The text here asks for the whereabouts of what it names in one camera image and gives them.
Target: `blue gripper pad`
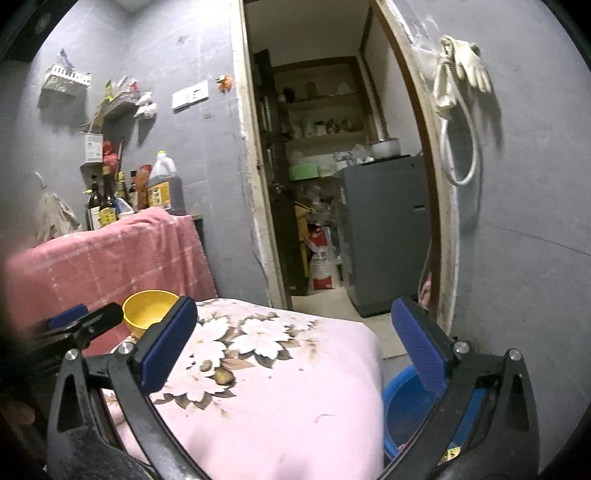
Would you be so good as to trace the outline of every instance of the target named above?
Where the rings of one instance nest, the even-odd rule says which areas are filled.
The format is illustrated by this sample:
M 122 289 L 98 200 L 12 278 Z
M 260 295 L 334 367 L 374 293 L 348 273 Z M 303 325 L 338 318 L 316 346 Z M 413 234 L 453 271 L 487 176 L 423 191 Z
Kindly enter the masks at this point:
M 80 303 L 79 305 L 62 312 L 59 315 L 54 316 L 49 321 L 49 329 L 55 330 L 56 328 L 67 327 L 72 322 L 75 322 L 86 315 L 88 315 L 88 308 L 86 308 L 86 305 L 82 305 Z
M 150 326 L 138 340 L 133 362 L 144 395 L 162 389 L 195 325 L 195 301 L 181 297 L 162 321 Z
M 447 390 L 449 364 L 453 362 L 451 341 L 410 299 L 394 300 L 392 325 L 423 387 L 442 397 Z

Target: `white glove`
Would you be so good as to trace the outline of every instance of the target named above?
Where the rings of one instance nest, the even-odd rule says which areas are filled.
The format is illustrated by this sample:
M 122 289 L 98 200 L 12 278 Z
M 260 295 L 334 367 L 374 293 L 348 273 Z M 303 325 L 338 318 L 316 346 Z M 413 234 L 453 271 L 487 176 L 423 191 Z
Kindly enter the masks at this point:
M 468 78 L 468 83 L 473 88 L 478 88 L 483 93 L 491 93 L 491 81 L 480 58 L 476 55 L 476 44 L 463 40 L 456 40 L 449 35 L 443 38 L 453 45 L 453 56 L 456 64 L 457 77 L 460 80 Z

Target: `light switch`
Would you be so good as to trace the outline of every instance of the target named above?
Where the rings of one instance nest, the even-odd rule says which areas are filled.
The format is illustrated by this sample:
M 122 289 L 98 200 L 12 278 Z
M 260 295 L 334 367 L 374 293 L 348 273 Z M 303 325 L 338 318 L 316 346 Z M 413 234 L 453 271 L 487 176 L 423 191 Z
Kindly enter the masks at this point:
M 173 110 L 182 108 L 191 103 L 196 103 L 208 97 L 209 87 L 207 86 L 207 80 L 205 80 L 204 82 L 200 82 L 173 93 Z
M 190 93 L 191 90 L 188 88 L 184 88 L 183 90 L 173 93 L 173 110 L 188 105 Z
M 206 99 L 209 97 L 209 88 L 207 87 L 207 80 L 204 82 L 200 82 L 197 85 L 193 85 L 189 87 L 190 89 L 190 99 L 189 103 L 195 103 L 199 100 Z

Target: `pot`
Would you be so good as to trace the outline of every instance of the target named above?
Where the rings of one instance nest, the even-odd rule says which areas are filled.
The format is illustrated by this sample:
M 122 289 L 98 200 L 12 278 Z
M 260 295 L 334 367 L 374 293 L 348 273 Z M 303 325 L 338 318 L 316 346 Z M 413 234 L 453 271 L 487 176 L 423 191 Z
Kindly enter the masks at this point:
M 400 156 L 400 140 L 398 138 L 386 138 L 369 144 L 369 150 L 374 160 Z

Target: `sauce bottle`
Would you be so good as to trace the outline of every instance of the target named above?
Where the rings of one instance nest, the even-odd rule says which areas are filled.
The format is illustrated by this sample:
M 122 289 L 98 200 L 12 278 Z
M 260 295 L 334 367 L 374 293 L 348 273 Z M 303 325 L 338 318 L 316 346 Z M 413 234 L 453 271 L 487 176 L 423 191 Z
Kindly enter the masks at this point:
M 125 184 L 125 173 L 120 171 L 117 174 L 117 197 L 129 203 L 129 195 L 127 194 L 127 185 Z
M 138 213 L 138 188 L 135 185 L 135 177 L 137 174 L 137 170 L 131 171 L 131 185 L 129 187 L 129 204 L 135 213 Z
M 104 193 L 99 209 L 101 228 L 118 220 L 115 210 L 115 196 L 113 195 L 113 187 L 111 186 L 111 168 L 108 165 L 103 167 L 103 184 Z
M 88 209 L 86 211 L 86 224 L 90 231 L 100 228 L 100 202 L 99 185 L 96 182 L 96 175 L 93 175 L 92 185 L 90 186 L 90 198 L 88 199 Z
M 158 152 L 156 163 L 152 167 L 148 180 L 148 203 L 151 207 L 160 207 L 171 215 L 186 215 L 183 181 L 178 176 L 173 159 L 166 152 Z

